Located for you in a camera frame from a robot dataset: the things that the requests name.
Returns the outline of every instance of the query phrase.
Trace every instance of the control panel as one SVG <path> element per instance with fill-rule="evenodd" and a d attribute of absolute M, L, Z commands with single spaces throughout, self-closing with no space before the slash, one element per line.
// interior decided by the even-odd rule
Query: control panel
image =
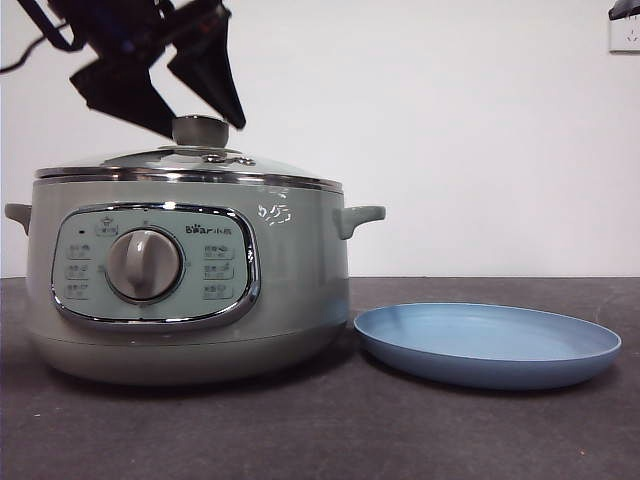
<path fill-rule="evenodd" d="M 251 226 L 230 209 L 173 202 L 86 207 L 60 226 L 52 291 L 57 307 L 76 319 L 232 321 L 257 297 L 256 253 Z"/>

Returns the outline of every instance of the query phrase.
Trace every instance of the white wall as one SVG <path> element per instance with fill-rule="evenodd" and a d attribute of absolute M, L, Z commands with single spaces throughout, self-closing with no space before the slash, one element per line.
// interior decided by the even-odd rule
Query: white wall
<path fill-rule="evenodd" d="M 640 58 L 607 53 L 613 0 L 230 1 L 248 124 L 230 145 L 341 180 L 388 219 L 353 275 L 640 275 Z M 2 2 L 3 63 L 37 35 Z M 2 78 L 2 195 L 35 169 L 166 140 L 84 106 L 93 58 L 41 46 Z M 177 113 L 211 110 L 163 58 Z M 3 220 L 2 274 L 26 241 Z"/>

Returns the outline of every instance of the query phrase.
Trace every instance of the dial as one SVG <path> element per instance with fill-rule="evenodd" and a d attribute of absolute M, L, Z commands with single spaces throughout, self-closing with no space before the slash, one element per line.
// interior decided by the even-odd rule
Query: dial
<path fill-rule="evenodd" d="M 175 243 L 155 230 L 133 230 L 118 238 L 107 255 L 111 286 L 133 302 L 158 298 L 173 287 L 182 261 Z"/>

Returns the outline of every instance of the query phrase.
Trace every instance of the glass lid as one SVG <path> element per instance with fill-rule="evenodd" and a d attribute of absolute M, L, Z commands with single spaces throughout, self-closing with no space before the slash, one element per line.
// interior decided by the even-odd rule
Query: glass lid
<path fill-rule="evenodd" d="M 225 148 L 228 125 L 217 119 L 179 117 L 174 121 L 173 136 L 177 145 L 44 168 L 36 172 L 36 177 L 58 181 L 128 181 L 150 177 L 160 180 L 164 176 L 168 181 L 199 179 L 215 182 L 242 177 L 253 184 L 263 179 L 262 183 L 266 184 L 297 183 L 292 186 L 326 186 L 329 190 L 341 191 L 339 183 L 321 179 L 300 168 Z"/>

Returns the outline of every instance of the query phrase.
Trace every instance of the cooker base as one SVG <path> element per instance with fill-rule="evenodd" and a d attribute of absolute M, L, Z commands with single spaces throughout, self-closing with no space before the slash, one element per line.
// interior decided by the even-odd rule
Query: cooker base
<path fill-rule="evenodd" d="M 273 337 L 171 346 L 72 343 L 33 334 L 42 357 L 70 375 L 123 385 L 171 386 L 219 382 L 278 370 L 319 353 L 345 322 Z"/>

